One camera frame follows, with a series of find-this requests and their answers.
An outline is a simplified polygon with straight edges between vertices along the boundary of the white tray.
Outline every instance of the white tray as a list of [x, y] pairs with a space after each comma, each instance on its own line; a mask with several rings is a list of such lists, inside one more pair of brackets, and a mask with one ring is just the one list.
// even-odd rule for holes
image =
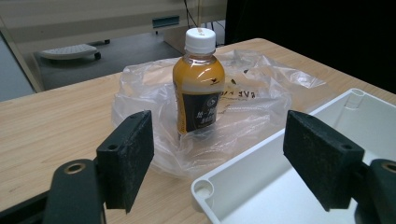
[[[396, 106], [349, 90], [311, 115], [365, 149], [363, 161], [396, 161]], [[191, 185], [194, 205], [213, 223], [355, 223], [349, 209], [324, 211], [283, 155], [284, 130]]]

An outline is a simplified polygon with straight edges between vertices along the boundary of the desk surface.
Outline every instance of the desk surface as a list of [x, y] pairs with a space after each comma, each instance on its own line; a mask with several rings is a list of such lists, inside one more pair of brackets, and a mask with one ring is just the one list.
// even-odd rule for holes
[[[263, 39], [222, 47], [257, 50], [325, 80], [340, 94], [350, 88], [396, 105], [396, 95]], [[120, 73], [0, 103], [0, 211], [50, 187], [53, 172], [76, 159], [93, 159], [113, 131], [111, 103]], [[107, 223], [206, 223], [191, 206], [192, 180], [148, 171], [132, 212], [106, 210]]]

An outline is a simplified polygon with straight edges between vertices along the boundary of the table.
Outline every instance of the table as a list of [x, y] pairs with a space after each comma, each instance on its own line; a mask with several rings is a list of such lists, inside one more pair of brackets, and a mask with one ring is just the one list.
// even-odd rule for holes
[[[325, 80], [340, 94], [358, 88], [396, 105], [396, 95], [264, 39], [217, 49], [257, 50]], [[0, 211], [50, 187], [53, 172], [76, 159], [93, 159], [113, 131], [110, 113], [120, 73], [0, 103]], [[106, 210], [107, 223], [206, 223], [191, 205], [190, 179], [148, 170], [130, 214]]]

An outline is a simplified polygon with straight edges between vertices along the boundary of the bottle neck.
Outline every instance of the bottle neck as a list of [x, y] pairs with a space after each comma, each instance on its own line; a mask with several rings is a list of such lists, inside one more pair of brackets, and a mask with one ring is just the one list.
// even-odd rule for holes
[[213, 55], [215, 51], [206, 53], [206, 54], [197, 54], [193, 52], [189, 52], [186, 50], [186, 54], [183, 56], [183, 60], [186, 63], [193, 64], [212, 64], [216, 62], [216, 57]]

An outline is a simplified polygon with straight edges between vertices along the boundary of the plastic bottle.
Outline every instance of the plastic bottle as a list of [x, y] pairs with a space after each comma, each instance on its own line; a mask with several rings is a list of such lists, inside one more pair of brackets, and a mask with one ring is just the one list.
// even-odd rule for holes
[[173, 68], [177, 98], [177, 129], [180, 134], [204, 128], [216, 121], [224, 68], [213, 55], [216, 34], [206, 28], [186, 33], [186, 54]]

